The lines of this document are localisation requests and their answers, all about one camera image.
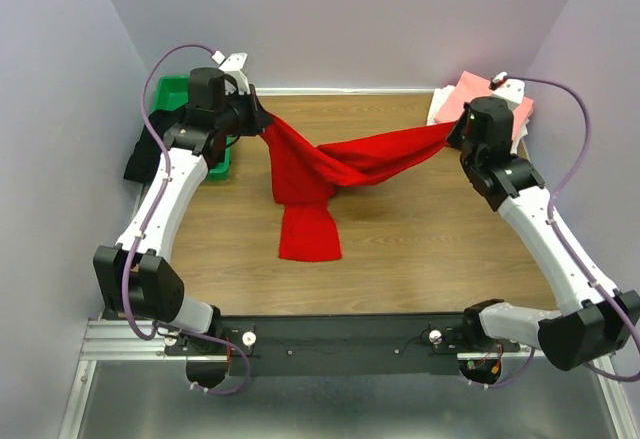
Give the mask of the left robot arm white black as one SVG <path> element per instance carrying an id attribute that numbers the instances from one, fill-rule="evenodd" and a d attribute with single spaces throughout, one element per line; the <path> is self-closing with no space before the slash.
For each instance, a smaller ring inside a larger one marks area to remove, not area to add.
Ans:
<path id="1" fill-rule="evenodd" d="M 116 244 L 96 250 L 93 266 L 105 305 L 123 314 L 139 338 L 150 340 L 166 327 L 222 344 L 220 310 L 187 295 L 171 253 L 192 196 L 228 140 L 257 136 L 271 119 L 242 67 L 229 61 L 192 70 L 187 101 L 170 115 L 163 135 L 149 132 L 160 156 L 145 198 Z"/>

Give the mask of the red t shirt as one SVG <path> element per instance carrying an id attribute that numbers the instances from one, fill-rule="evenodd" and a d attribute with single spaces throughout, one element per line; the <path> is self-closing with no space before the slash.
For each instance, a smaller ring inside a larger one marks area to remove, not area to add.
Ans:
<path id="1" fill-rule="evenodd" d="M 340 188 L 374 186 L 428 160 L 445 147 L 452 127 L 419 126 L 315 146 L 273 116 L 261 138 L 269 150 L 274 202 L 284 208 L 279 257 L 299 262 L 341 259 L 330 199 Z"/>

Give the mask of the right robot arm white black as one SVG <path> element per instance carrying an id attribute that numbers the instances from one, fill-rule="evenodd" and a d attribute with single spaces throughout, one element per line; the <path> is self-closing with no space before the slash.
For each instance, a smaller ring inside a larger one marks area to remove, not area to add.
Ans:
<path id="1" fill-rule="evenodd" d="M 622 349 L 639 319 L 639 295 L 621 291 L 589 258 L 534 166 L 512 153 L 513 113 L 495 96 L 466 103 L 448 139 L 476 192 L 517 233 L 542 271 L 557 308 L 545 311 L 487 300 L 467 308 L 468 341 L 510 340 L 541 350 L 569 371 Z"/>

